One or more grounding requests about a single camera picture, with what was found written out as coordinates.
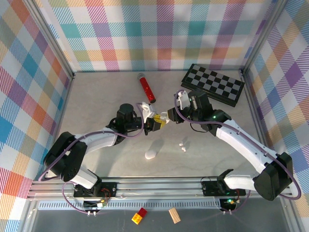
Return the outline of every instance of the metal bar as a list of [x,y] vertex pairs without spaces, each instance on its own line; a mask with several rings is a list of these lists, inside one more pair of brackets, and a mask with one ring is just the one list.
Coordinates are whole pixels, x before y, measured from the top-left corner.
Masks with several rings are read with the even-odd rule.
[[26,216],[23,217],[25,220],[21,220],[20,226],[18,227],[19,232],[28,232],[32,231],[34,220],[36,214],[38,212],[38,202],[32,201],[26,203],[27,213]]
[[[104,178],[102,181],[117,182],[116,197],[113,199],[122,200],[176,200],[176,199],[219,199],[226,197],[204,197],[201,184],[201,177],[182,179],[182,177],[172,178]],[[62,200],[63,182],[53,180],[49,182],[34,181],[28,194],[28,200]],[[65,186],[65,195],[73,198],[73,184]],[[283,194],[291,196],[289,188]],[[251,197],[261,196],[252,191]],[[78,198],[79,200],[100,200],[99,198]]]
[[[263,132],[263,128],[262,128],[262,124],[261,121],[259,120],[258,117],[258,113],[256,111],[256,107],[254,104],[254,100],[253,100],[253,95],[250,92],[248,86],[247,86],[247,78],[244,76],[244,74],[241,72],[241,70],[239,71],[240,75],[241,75],[241,79],[242,81],[245,82],[245,93],[246,93],[246,97],[247,97],[247,101],[249,103],[249,108],[253,117],[253,121],[254,124],[256,126],[256,131],[259,135],[259,139],[260,142],[267,145],[267,141],[265,138],[265,134]],[[283,194],[287,195],[287,196],[292,196],[291,190],[289,189],[288,193],[285,192],[286,189],[284,190]],[[304,226],[302,224],[302,222],[300,221],[300,216],[297,214],[297,210],[295,210],[295,203],[294,201],[290,201],[287,200],[285,198],[281,197],[281,204],[282,204],[282,208],[284,211],[284,215],[288,224],[288,227],[290,229],[290,231],[294,231],[294,232],[300,232],[300,231],[305,231]]]
[[62,49],[60,48],[47,22],[45,21],[37,3],[35,2],[35,0],[23,0],[23,2],[28,8],[34,21],[38,25],[40,31],[44,35],[47,43],[50,45],[59,63],[63,67],[63,70],[65,71],[66,75],[71,77],[72,79],[74,76],[74,71],[71,68],[69,62],[67,61],[65,55],[63,54]]
[[254,48],[252,49],[252,52],[250,53],[247,62],[244,65],[243,73],[246,75],[252,64],[255,62],[255,59],[257,58],[259,52],[261,51],[265,41],[267,40],[268,36],[271,33],[271,30],[273,29],[275,23],[277,22],[279,16],[281,15],[286,3],[288,0],[278,0],[276,2],[276,5],[274,6],[274,9],[272,10],[271,16],[266,22],[266,25],[264,26],[259,39],[257,40]]
[[255,104],[254,104],[253,96],[252,96],[250,89],[248,87],[247,78],[244,77],[241,70],[239,70],[239,75],[240,75],[240,79],[245,83],[244,92],[245,92],[245,95],[246,95],[246,98],[247,98],[247,102],[248,102],[249,109],[250,109],[250,112],[251,112],[251,115],[252,115],[252,119],[253,119],[254,126],[255,126],[255,129],[256,129],[256,132],[257,132],[257,136],[259,137],[260,143],[267,145],[265,136],[263,134],[263,128],[262,128],[261,120],[259,120],[258,113],[257,113],[256,107],[255,107]]
[[72,91],[73,82],[74,82],[74,78],[70,80],[70,83],[68,85],[67,95],[66,95],[66,98],[64,100],[63,108],[61,110],[60,119],[58,121],[58,124],[56,125],[56,132],[54,134],[54,142],[57,140],[59,133],[60,133],[60,128],[61,128],[61,125],[62,125],[62,122],[63,122],[64,114],[65,114],[65,111],[67,109],[69,97],[70,97],[70,94],[71,94],[71,91]]

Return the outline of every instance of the floor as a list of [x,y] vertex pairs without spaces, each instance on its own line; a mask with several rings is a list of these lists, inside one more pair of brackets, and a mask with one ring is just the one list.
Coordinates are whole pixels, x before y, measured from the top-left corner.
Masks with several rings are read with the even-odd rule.
[[[156,97],[158,113],[173,107],[173,94],[181,88],[185,71],[145,72]],[[222,74],[240,79],[238,71]],[[123,103],[147,102],[137,80],[138,72],[77,73],[73,81],[60,132],[81,134],[104,128]],[[235,108],[210,99],[214,109],[222,109],[250,135],[257,132],[244,91]],[[183,152],[179,143],[184,141]],[[158,152],[154,159],[144,156],[149,149]],[[168,123],[163,129],[144,133],[135,139],[87,154],[84,167],[104,176],[207,176],[219,175],[228,168],[252,170],[251,165],[230,145],[210,133],[197,133],[188,123]]]
[[177,224],[173,223],[167,210],[148,210],[145,218],[137,226],[131,220],[135,213],[136,211],[132,210],[106,210],[104,215],[85,217],[85,215],[74,210],[38,210],[32,232],[290,231],[280,199],[276,199],[271,204],[264,199],[250,199],[245,207],[238,212],[234,212],[232,215],[222,215],[217,209],[177,209],[177,213],[181,219]]

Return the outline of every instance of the red lego brick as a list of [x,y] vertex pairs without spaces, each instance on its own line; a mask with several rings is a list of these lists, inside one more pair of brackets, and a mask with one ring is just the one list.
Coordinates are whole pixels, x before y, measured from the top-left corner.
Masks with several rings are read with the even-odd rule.
[[140,208],[138,214],[143,218],[147,213],[147,210],[145,210],[144,208]]

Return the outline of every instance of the wooden block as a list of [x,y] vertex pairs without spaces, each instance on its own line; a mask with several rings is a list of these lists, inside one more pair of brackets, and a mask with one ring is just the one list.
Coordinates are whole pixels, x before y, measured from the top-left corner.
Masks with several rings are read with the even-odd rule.
[[177,222],[180,222],[180,221],[181,221],[181,220],[180,220],[180,217],[179,217],[179,215],[178,215],[178,213],[177,213],[177,211],[176,211],[175,208],[170,209],[170,210],[169,210],[169,214],[170,214],[170,216],[172,217],[172,219],[173,219],[173,221],[174,221],[174,224],[176,224]]

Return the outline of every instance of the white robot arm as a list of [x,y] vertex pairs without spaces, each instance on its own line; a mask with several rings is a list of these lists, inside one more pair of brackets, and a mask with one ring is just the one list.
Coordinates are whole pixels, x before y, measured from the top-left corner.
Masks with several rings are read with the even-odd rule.
[[178,110],[172,108],[168,111],[172,121],[184,122],[184,119],[179,117],[180,113],[190,121],[213,122],[201,124],[202,129],[231,145],[255,168],[256,172],[252,174],[238,173],[233,169],[223,172],[217,178],[218,187],[222,192],[231,189],[255,190],[265,199],[272,201],[291,184],[291,178],[274,160],[279,161],[293,173],[292,158],[287,153],[279,155],[274,150],[265,147],[240,128],[228,114],[221,110],[213,110],[204,91],[193,90],[189,94],[186,91],[179,92],[177,103],[180,103]]

